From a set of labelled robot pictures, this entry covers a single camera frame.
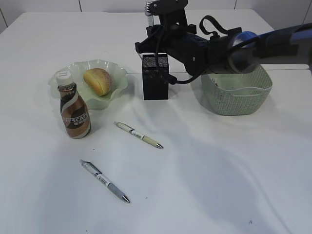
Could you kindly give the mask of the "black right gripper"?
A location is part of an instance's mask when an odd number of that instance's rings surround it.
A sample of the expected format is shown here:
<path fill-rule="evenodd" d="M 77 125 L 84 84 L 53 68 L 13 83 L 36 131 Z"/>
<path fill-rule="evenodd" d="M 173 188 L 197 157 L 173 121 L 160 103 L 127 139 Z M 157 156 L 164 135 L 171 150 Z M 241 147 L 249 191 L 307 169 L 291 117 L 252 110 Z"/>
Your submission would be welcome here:
<path fill-rule="evenodd" d="M 166 53 L 181 63 L 196 63 L 196 26 L 173 24 L 168 30 L 160 24 L 146 28 L 147 38 L 135 43 L 135 51 L 142 53 Z"/>

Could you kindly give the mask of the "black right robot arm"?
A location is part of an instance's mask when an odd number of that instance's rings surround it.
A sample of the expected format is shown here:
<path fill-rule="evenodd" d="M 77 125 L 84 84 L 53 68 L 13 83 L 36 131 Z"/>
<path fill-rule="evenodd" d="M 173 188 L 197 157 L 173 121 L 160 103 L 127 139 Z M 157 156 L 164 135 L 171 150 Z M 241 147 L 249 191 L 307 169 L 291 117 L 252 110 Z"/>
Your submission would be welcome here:
<path fill-rule="evenodd" d="M 205 39 L 197 35 L 200 28 Z M 147 28 L 148 37 L 135 43 L 138 54 L 165 53 L 184 65 L 191 76 L 178 80 L 161 74 L 170 84 L 188 84 L 205 74 L 248 74 L 260 64 L 312 63 L 312 25 L 292 26 L 257 35 L 240 27 L 224 29 L 215 18 L 205 16 L 197 27 L 178 22 Z"/>

